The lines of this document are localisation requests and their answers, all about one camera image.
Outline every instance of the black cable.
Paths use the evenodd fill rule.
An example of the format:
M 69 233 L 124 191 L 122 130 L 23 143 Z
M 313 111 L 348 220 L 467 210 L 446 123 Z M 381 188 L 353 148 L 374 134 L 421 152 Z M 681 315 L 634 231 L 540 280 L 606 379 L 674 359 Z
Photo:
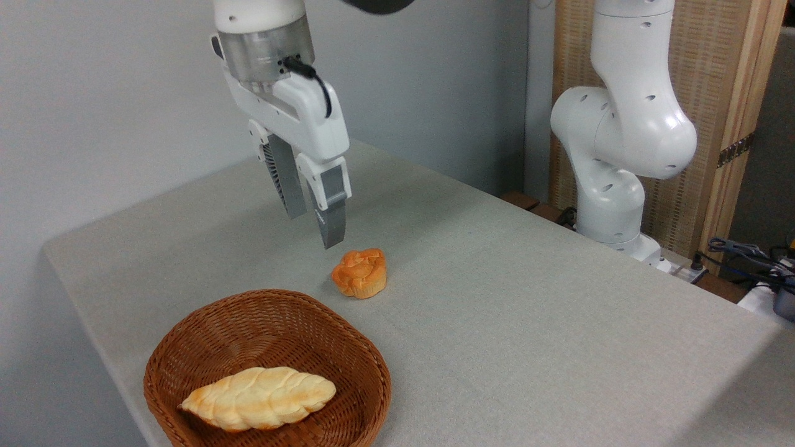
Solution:
M 317 70 L 310 64 L 305 64 L 294 56 L 286 57 L 282 63 L 285 68 L 291 72 L 295 72 L 308 80 L 316 80 L 317 83 L 320 84 L 320 89 L 323 90 L 323 97 L 326 100 L 326 118 L 332 116 L 332 98 L 328 94 L 326 84 L 320 76 L 317 75 Z
M 555 224 L 558 225 L 568 225 L 569 227 L 574 228 L 574 225 L 577 223 L 577 208 L 568 207 L 563 212 L 560 213 L 560 216 L 555 220 Z
M 323 82 L 320 76 L 317 75 L 317 73 L 315 73 L 315 79 L 317 80 L 317 83 L 320 84 L 320 89 L 323 90 L 323 97 L 326 99 L 326 118 L 328 118 L 329 116 L 332 116 L 332 98 L 328 94 L 326 84 Z
M 793 287 L 793 284 L 790 283 L 790 282 L 786 282 L 786 280 L 785 281 L 776 281 L 775 279 L 773 279 L 771 277 L 760 276 L 760 275 L 757 275 L 757 274 L 748 273 L 746 271 L 737 270 L 737 269 L 735 269 L 732 266 L 729 266 L 729 265 L 727 265 L 727 264 L 725 264 L 725 263 L 723 263 L 721 261 L 718 261 L 717 259 L 710 258 L 709 256 L 707 256 L 706 254 L 704 254 L 704 253 L 702 253 L 700 251 L 697 251 L 696 253 L 698 255 L 700 255 L 702 258 L 707 259 L 709 262 L 712 262 L 713 264 L 715 264 L 717 266 L 721 266 L 721 267 L 725 268 L 726 270 L 729 270 L 730 272 L 733 272 L 733 273 L 736 273 L 736 274 L 740 274 L 740 275 L 742 275 L 742 276 L 744 276 L 746 278 L 751 278 L 751 279 L 754 279 L 754 280 L 756 280 L 758 282 L 765 282 L 766 284 L 768 284 L 770 286 L 781 287 L 782 289 L 784 289 L 784 290 L 786 290 L 787 292 L 790 292 L 790 293 L 795 293 L 795 287 Z

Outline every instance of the table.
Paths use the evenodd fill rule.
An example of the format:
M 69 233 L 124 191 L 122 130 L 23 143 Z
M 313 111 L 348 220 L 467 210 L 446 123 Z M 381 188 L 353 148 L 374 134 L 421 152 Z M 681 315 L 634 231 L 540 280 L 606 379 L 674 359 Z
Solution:
M 246 161 L 45 246 L 150 445 L 142 377 L 189 312 L 307 293 L 383 354 L 376 445 L 792 445 L 795 336 L 466 185 L 354 142 L 347 235 L 325 251 Z M 382 248 L 384 291 L 344 297 L 346 251 Z

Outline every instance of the white wall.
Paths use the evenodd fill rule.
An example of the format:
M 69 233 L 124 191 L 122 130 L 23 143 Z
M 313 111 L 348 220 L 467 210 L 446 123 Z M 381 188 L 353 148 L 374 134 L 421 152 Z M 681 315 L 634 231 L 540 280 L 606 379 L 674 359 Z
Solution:
M 308 11 L 351 136 L 521 184 L 524 0 Z M 0 2 L 0 445 L 143 443 L 41 246 L 249 157 L 211 17 L 209 0 Z

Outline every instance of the woven screen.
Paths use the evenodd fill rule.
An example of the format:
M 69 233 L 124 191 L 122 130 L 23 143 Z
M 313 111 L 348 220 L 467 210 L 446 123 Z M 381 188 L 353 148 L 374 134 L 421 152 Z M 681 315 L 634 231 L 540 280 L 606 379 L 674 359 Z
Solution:
M 642 230 L 680 255 L 692 255 L 704 226 L 750 4 L 750 0 L 677 0 L 674 10 L 671 80 L 698 130 L 698 149 L 678 177 L 642 178 L 646 188 Z M 592 0 L 557 2 L 555 98 L 570 87 L 603 87 L 590 61 L 593 13 Z M 550 202 L 558 208 L 576 206 L 574 173 L 556 139 L 550 164 Z

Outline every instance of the electrical cable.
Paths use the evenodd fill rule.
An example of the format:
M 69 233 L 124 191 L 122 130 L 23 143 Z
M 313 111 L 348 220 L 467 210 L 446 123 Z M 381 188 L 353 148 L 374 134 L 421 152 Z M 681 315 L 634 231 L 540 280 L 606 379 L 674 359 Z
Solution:
M 713 259 L 713 258 L 707 256 L 705 253 L 702 253 L 700 251 L 697 251 L 696 253 L 699 256 L 701 256 L 702 258 L 707 259 L 709 262 L 712 262 L 713 264 L 715 264 L 717 266 L 720 266 L 720 267 L 722 267 L 722 268 L 724 268 L 724 269 L 726 269 L 726 270 L 728 270 L 728 271 L 730 271 L 732 273 L 742 275 L 742 276 L 744 276 L 746 278 L 754 279 L 757 282 L 764 282 L 764 283 L 766 283 L 766 284 L 768 284 L 770 286 L 781 287 L 782 289 L 784 289 L 784 290 L 786 290 L 787 292 L 790 292 L 790 293 L 795 293 L 795 286 L 791 282 L 787 282 L 786 280 L 785 281 L 778 281 L 778 278 L 780 278 L 778 276 L 777 277 L 761 276 L 761 275 L 758 275 L 758 274 L 752 274 L 752 273 L 748 273 L 746 271 L 737 270 L 734 267 L 727 265 L 726 263 L 723 263 L 721 261 L 718 261 L 717 259 Z
M 308 80 L 316 80 L 320 84 L 320 89 L 323 90 L 323 97 L 326 100 L 326 118 L 332 116 L 332 98 L 328 94 L 326 83 L 317 75 L 317 70 L 313 66 L 301 62 L 298 58 L 299 56 L 288 56 L 282 63 L 291 72 L 295 72 Z
M 748 262 L 752 262 L 758 266 L 770 268 L 771 270 L 779 270 L 781 272 L 795 273 L 795 270 L 791 267 L 779 261 L 774 261 L 762 251 L 758 245 L 752 243 L 737 243 L 730 239 L 715 237 L 709 239 L 708 246 L 711 253 L 729 253 L 735 255 L 734 258 L 742 256 Z

